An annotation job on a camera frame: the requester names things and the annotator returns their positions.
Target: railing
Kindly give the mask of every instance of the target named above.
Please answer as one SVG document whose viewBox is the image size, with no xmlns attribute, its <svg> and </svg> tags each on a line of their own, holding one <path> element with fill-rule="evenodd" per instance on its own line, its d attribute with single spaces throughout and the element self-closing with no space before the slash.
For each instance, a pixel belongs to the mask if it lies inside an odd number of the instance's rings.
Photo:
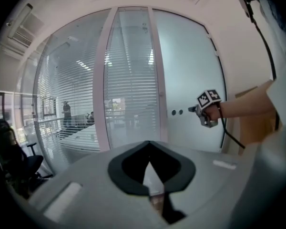
<svg viewBox="0 0 286 229">
<path fill-rule="evenodd" d="M 45 153 L 56 173 L 100 151 L 94 121 L 87 114 L 39 120 L 38 125 Z"/>
</svg>

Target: ceiling light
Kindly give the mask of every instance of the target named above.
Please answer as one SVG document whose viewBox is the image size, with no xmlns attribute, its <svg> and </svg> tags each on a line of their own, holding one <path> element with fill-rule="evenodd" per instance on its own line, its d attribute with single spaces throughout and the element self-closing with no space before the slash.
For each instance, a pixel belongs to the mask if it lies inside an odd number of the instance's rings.
<svg viewBox="0 0 286 229">
<path fill-rule="evenodd" d="M 73 37 L 73 36 L 68 36 L 68 39 L 72 40 L 72 41 L 76 41 L 76 42 L 78 41 L 78 39 L 76 37 Z"/>
<path fill-rule="evenodd" d="M 109 54 L 107 54 L 106 56 L 105 56 L 105 63 L 108 63 L 109 62 Z"/>
<path fill-rule="evenodd" d="M 87 67 L 82 61 L 78 61 L 77 62 L 80 66 L 82 66 L 82 67 Z"/>
<path fill-rule="evenodd" d="M 148 64 L 149 64 L 149 65 L 153 64 L 153 50 L 151 50 L 151 54 L 150 54 L 150 56 L 149 56 Z"/>
</svg>

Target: ceiling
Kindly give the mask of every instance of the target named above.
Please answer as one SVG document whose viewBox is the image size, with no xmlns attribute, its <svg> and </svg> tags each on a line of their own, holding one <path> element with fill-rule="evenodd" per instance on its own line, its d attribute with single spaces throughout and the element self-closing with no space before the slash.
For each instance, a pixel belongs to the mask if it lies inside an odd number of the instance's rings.
<svg viewBox="0 0 286 229">
<path fill-rule="evenodd" d="M 30 18 L 28 17 L 22 25 L 34 38 L 31 46 L 20 48 L 12 45 L 7 39 L 9 33 L 7 26 L 4 27 L 5 31 L 0 41 L 1 44 L 16 48 L 17 53 L 24 55 L 19 58 L 21 60 L 19 67 L 42 41 L 71 21 L 112 6 L 142 5 L 163 8 L 196 21 L 199 21 L 197 15 L 203 18 L 215 44 L 220 49 L 226 78 L 230 79 L 227 84 L 233 86 L 231 92 L 240 92 L 256 86 L 270 74 L 265 47 L 238 0 L 23 0 L 8 20 L 17 18 L 27 3 L 30 3 L 33 9 Z M 269 28 L 263 26 L 260 20 L 262 16 L 258 3 L 253 3 L 253 7 L 255 19 L 261 25 L 266 39 L 271 41 L 271 36 L 267 32 Z M 244 80 L 247 76 L 251 82 Z"/>
</svg>

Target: person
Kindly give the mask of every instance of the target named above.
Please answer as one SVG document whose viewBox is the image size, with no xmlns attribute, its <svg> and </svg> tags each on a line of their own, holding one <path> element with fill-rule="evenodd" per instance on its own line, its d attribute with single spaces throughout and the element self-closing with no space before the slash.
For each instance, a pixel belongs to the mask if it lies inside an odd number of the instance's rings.
<svg viewBox="0 0 286 229">
<path fill-rule="evenodd" d="M 262 15 L 270 25 L 274 41 L 276 42 L 276 49 L 273 53 L 281 53 L 281 58 L 283 58 L 279 63 L 275 61 L 276 74 L 279 77 L 286 69 L 286 16 L 282 16 L 282 14 L 286 15 L 286 11 L 284 7 L 276 6 L 275 2 L 274 0 L 259 0 Z M 267 82 L 242 97 L 220 103 L 223 118 L 260 115 L 275 110 L 267 95 L 267 89 L 272 83 L 273 79 L 270 77 Z M 219 110 L 215 105 L 208 107 L 205 112 L 210 116 L 211 120 L 220 118 Z"/>
<path fill-rule="evenodd" d="M 90 113 L 90 117 L 89 117 L 89 114 L 88 114 L 88 116 L 87 116 L 87 123 L 88 123 L 88 125 L 93 125 L 94 124 L 93 111 Z"/>
<path fill-rule="evenodd" d="M 64 116 L 64 119 L 63 119 L 63 125 L 65 128 L 68 127 L 68 123 L 69 123 L 69 126 L 71 125 L 71 120 L 72 120 L 72 117 L 71 117 L 71 107 L 70 105 L 68 105 L 68 102 L 67 101 L 64 101 L 63 102 L 63 114 L 65 114 Z"/>
</svg>

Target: window blinds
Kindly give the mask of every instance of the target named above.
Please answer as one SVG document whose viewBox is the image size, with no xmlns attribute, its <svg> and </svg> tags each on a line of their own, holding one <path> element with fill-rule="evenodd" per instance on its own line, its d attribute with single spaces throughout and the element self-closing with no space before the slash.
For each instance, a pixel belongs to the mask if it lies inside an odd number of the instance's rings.
<svg viewBox="0 0 286 229">
<path fill-rule="evenodd" d="M 47 43 L 38 78 L 38 123 L 57 173 L 100 150 L 92 117 L 92 81 L 96 48 L 108 13 L 104 10 L 79 18 L 55 32 Z M 68 109 L 70 114 L 62 113 Z"/>
<path fill-rule="evenodd" d="M 105 56 L 104 105 L 111 148 L 160 140 L 156 65 L 147 8 L 119 8 Z"/>
</svg>

